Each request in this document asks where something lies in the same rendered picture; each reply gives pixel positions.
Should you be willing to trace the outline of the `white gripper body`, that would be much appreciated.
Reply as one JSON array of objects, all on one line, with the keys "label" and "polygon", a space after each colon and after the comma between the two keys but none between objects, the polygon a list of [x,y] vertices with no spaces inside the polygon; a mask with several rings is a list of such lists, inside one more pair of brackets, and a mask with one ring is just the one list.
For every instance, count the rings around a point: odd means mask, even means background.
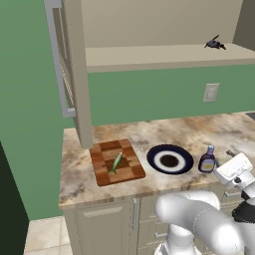
[{"label": "white gripper body", "polygon": [[243,152],[240,152],[217,167],[213,173],[223,185],[248,186],[254,182],[252,169],[251,161]]}]

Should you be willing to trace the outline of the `purple condiment bottle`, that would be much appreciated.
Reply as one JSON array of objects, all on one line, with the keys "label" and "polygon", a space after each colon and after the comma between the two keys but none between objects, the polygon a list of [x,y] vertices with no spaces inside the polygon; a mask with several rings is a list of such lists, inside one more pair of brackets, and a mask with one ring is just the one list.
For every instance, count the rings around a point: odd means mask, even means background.
[{"label": "purple condiment bottle", "polygon": [[207,148],[207,152],[200,158],[198,164],[198,170],[205,173],[210,173],[213,171],[216,164],[216,158],[214,156],[214,146],[210,145]]}]

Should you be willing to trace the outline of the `blue and white plate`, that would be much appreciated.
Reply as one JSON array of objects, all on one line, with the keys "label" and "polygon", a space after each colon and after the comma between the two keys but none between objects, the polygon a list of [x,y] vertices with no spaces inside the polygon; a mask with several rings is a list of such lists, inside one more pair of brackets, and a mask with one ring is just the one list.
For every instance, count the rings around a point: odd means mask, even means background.
[{"label": "blue and white plate", "polygon": [[184,148],[173,144],[159,144],[152,147],[146,159],[150,166],[165,174],[183,174],[193,167],[193,157]]}]

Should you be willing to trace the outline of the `wooden checkered cutting board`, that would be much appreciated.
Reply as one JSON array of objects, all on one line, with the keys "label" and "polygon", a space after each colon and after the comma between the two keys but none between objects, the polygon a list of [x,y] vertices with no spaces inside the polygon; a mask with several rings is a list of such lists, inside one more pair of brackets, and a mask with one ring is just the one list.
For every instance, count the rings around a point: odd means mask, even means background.
[{"label": "wooden checkered cutting board", "polygon": [[[117,174],[108,172],[119,152],[123,152],[124,155],[122,164],[116,168]],[[95,143],[90,149],[90,155],[98,186],[145,177],[145,171],[127,138]]]}]

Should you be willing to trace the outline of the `beige base cabinet door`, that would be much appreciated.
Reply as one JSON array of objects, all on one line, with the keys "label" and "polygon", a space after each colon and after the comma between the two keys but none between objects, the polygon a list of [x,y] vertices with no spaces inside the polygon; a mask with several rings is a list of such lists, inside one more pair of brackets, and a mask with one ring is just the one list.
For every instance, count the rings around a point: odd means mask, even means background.
[{"label": "beige base cabinet door", "polygon": [[129,201],[79,209],[83,255],[128,255],[131,217]]}]

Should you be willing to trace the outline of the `beige drawer front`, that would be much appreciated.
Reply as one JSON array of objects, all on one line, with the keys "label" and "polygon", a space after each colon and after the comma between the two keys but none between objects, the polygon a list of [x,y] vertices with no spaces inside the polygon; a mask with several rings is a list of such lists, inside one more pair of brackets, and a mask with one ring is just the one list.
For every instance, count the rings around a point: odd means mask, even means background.
[{"label": "beige drawer front", "polygon": [[157,218],[154,209],[156,200],[157,196],[147,196],[140,199],[140,221],[147,221]]},{"label": "beige drawer front", "polygon": [[[236,188],[231,188],[231,189],[225,189],[224,191],[237,192],[240,190]],[[227,215],[232,215],[232,211],[243,201],[243,199],[241,196],[227,198],[224,196],[224,191],[221,198],[220,210]]]},{"label": "beige drawer front", "polygon": [[138,247],[143,248],[162,242],[165,237],[155,238],[154,233],[167,233],[167,229],[168,225],[159,220],[141,221],[138,230]]}]

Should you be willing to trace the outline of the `small black object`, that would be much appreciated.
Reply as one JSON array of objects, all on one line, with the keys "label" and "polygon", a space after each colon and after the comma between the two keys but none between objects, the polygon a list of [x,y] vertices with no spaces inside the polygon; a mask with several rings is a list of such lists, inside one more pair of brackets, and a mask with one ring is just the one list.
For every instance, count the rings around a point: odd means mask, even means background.
[{"label": "small black object", "polygon": [[218,36],[215,36],[212,40],[208,41],[205,44],[205,47],[214,48],[214,49],[226,49],[225,45],[217,41]]}]

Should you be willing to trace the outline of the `dark fridge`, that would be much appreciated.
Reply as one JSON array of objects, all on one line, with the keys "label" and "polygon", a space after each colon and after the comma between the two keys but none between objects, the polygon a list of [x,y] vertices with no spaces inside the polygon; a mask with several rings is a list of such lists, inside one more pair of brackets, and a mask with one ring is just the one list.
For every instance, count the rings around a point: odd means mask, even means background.
[{"label": "dark fridge", "polygon": [[23,255],[29,218],[0,142],[0,255]]}]

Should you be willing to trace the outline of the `white wall outlet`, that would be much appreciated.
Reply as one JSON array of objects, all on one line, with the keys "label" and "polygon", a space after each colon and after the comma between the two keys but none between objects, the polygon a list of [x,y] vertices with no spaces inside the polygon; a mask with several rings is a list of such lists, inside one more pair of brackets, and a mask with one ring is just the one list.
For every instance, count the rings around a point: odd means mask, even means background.
[{"label": "white wall outlet", "polygon": [[218,84],[207,84],[205,86],[205,92],[203,96],[203,100],[206,103],[212,103],[216,100],[217,92],[219,85]]}]

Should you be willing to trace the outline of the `beige wall cabinet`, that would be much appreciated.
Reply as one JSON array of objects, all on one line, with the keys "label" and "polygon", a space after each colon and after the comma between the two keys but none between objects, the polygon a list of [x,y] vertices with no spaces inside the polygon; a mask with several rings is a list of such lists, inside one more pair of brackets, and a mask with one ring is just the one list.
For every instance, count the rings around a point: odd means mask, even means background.
[{"label": "beige wall cabinet", "polygon": [[[255,0],[82,0],[88,71],[255,64]],[[205,47],[218,36],[226,49]]]}]

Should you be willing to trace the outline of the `beige wall cabinet door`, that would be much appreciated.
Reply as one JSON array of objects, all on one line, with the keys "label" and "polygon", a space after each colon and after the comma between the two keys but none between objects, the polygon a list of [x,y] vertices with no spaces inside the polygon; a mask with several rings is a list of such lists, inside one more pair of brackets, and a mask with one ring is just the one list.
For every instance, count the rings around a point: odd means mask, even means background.
[{"label": "beige wall cabinet door", "polygon": [[88,73],[86,64],[82,0],[60,0],[54,11],[58,50],[60,54],[61,81],[71,108],[80,144],[93,146]]}]

